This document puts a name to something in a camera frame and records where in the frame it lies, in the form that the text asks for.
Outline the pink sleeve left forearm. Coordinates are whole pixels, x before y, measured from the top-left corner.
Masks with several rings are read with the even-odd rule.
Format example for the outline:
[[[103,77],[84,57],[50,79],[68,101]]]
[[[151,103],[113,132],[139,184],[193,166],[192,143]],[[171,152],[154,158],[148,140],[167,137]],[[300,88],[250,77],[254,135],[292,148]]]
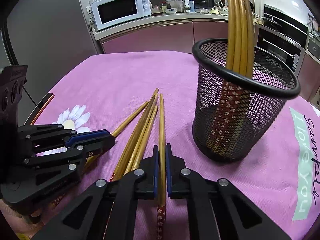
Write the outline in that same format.
[[[8,206],[3,199],[1,199],[1,213],[20,239],[31,239],[47,224],[42,218],[42,209],[33,215],[23,216]]]

